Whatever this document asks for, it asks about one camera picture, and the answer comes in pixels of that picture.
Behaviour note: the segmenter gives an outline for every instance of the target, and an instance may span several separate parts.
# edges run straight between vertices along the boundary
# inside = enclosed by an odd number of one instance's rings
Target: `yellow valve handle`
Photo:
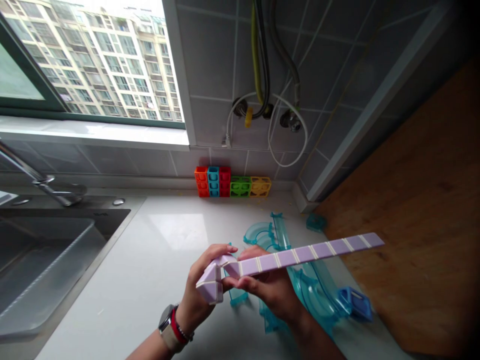
[[[248,129],[250,125],[252,125],[252,116],[254,114],[254,108],[249,107],[246,110],[246,116],[245,116],[245,127]]]

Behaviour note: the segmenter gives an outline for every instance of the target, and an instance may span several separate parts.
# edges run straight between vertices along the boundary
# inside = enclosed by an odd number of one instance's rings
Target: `wooden cutting board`
[[[480,76],[473,60],[315,210],[329,239],[377,233],[342,256],[405,351],[458,356],[478,306]]]

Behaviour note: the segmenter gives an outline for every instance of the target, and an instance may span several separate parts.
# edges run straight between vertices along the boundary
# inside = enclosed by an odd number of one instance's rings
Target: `faucet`
[[[68,184],[54,181],[55,176],[46,175],[29,165],[12,149],[0,140],[0,156],[3,156],[11,164],[22,170],[33,179],[32,184],[46,193],[48,196],[59,202],[64,207],[78,204],[87,193],[87,187],[81,184]]]

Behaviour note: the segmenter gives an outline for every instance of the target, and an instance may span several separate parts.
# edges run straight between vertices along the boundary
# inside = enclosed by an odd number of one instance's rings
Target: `kitchen sink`
[[[38,355],[145,200],[117,199],[65,208],[19,196],[0,206],[0,359]]]

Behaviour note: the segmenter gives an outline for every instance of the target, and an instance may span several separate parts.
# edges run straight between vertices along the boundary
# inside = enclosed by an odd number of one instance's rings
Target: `green block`
[[[230,180],[230,197],[231,198],[248,198],[250,189],[252,188],[252,180],[248,176],[232,176]]]

